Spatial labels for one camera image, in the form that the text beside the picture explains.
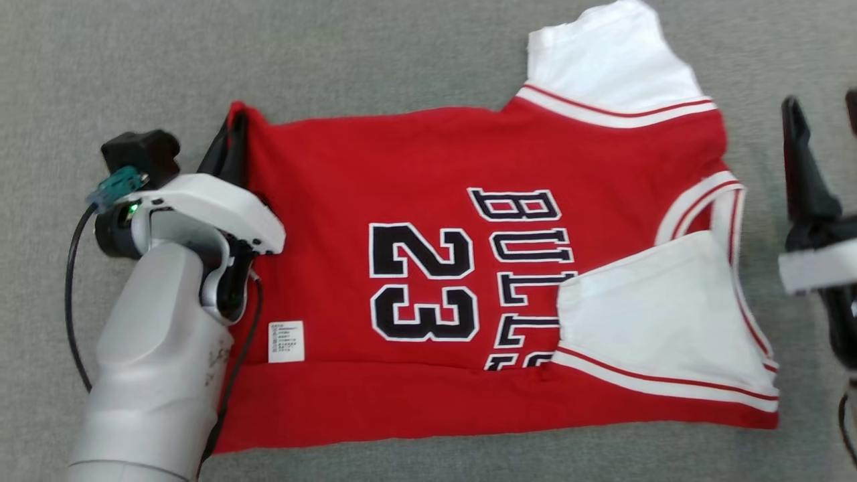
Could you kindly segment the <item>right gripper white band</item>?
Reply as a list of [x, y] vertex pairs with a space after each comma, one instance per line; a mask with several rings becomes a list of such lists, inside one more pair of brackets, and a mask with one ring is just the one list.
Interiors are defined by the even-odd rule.
[[[844, 96], [849, 126], [857, 138], [857, 88]], [[792, 222], [779, 276], [789, 295], [857, 285], [857, 214], [842, 216], [811, 152], [811, 131], [801, 103], [781, 103], [787, 213]]]

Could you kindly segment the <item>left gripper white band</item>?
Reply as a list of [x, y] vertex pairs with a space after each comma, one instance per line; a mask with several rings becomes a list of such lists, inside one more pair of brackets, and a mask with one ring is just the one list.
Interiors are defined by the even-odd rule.
[[230, 123], [220, 130], [202, 157], [197, 173], [179, 175], [160, 189], [138, 190], [130, 202], [144, 208], [171, 208], [245, 241], [260, 255], [276, 255], [285, 246], [284, 226], [259, 197], [248, 191], [247, 113], [232, 119], [232, 183], [226, 173], [230, 152]]

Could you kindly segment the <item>red Bulls 23 jersey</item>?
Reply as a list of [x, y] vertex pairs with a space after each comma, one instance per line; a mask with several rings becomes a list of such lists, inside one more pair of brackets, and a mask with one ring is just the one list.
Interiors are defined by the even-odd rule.
[[533, 31], [501, 109], [246, 121], [287, 231], [217, 453], [676, 421], [775, 429], [725, 125], [654, 9]]

